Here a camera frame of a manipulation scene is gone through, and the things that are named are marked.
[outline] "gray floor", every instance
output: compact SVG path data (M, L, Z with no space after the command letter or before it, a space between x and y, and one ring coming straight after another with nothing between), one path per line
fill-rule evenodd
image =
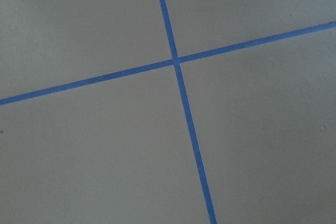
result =
M180 57L336 21L335 0L166 3ZM0 13L0 104L172 58L159 0ZM217 223L334 223L335 38L181 63ZM0 143L0 223L209 223L174 66L4 104Z

